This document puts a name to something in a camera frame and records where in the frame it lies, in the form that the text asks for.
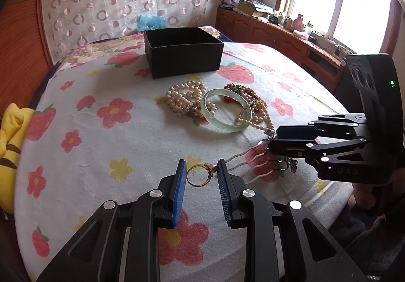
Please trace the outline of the right hand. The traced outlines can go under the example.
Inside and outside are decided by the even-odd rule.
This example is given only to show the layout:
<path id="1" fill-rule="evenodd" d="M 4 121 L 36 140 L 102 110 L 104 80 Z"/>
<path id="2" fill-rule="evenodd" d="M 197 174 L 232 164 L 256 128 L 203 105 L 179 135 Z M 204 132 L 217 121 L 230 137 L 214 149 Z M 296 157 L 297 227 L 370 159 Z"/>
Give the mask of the right hand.
<path id="1" fill-rule="evenodd" d="M 353 195 L 356 204 L 363 209 L 379 209 L 382 206 L 381 191 L 383 185 L 370 185 L 362 183 L 352 183 Z"/>

